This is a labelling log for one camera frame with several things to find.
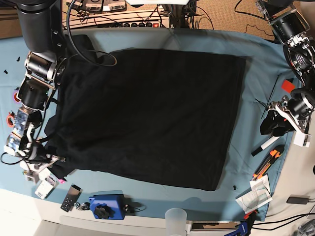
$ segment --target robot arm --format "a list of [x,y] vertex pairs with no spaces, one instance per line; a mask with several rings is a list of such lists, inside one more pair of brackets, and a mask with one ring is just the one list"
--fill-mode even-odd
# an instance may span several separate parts
[[[256,5],[273,29],[275,36],[283,44],[283,51],[296,77],[303,87],[291,92],[291,99],[284,96],[280,102],[267,105],[268,115],[260,126],[261,134],[282,136],[286,132],[296,131],[294,143],[299,146],[309,146],[308,134],[311,114],[315,105],[315,50],[311,45],[306,31],[310,29],[308,23],[290,4],[288,0],[258,0]],[[291,10],[274,17],[286,8]]]
[[[56,92],[65,69],[65,37],[62,29],[61,0],[13,0],[16,3],[23,38],[30,53],[18,98],[22,102],[4,151],[22,158],[28,179],[37,182],[40,170],[60,160],[47,154],[34,138],[42,126],[42,113]],[[34,168],[31,164],[40,165]]]

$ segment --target white paper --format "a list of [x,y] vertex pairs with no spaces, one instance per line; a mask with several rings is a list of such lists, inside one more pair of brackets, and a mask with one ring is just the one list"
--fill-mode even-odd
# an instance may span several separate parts
[[262,178],[255,180],[255,181],[251,180],[250,185],[251,185],[252,190],[253,190],[253,187],[255,187],[256,185],[261,184],[261,183],[267,188],[268,192],[270,193],[270,185],[269,185],[268,175],[264,175]]
[[236,199],[245,214],[252,212],[272,200],[268,176],[257,181],[250,181],[251,191]]

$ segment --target clear plastic cup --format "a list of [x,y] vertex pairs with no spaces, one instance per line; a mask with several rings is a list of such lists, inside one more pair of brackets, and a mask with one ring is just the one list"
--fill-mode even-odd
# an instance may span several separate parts
[[180,208],[172,208],[165,213],[166,236],[186,236],[187,213]]

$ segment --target orange utility knife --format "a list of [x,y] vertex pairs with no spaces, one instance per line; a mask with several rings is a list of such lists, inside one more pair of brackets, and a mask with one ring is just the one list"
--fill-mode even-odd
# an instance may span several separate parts
[[276,146],[259,165],[255,173],[253,174],[253,180],[260,179],[266,173],[266,171],[275,163],[275,161],[282,155],[284,151],[284,145]]

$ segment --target black knob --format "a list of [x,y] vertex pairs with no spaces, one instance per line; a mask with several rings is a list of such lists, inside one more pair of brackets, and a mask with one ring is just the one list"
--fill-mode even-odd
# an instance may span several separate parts
[[113,218],[113,211],[108,206],[97,206],[95,207],[94,214],[98,216],[99,219]]

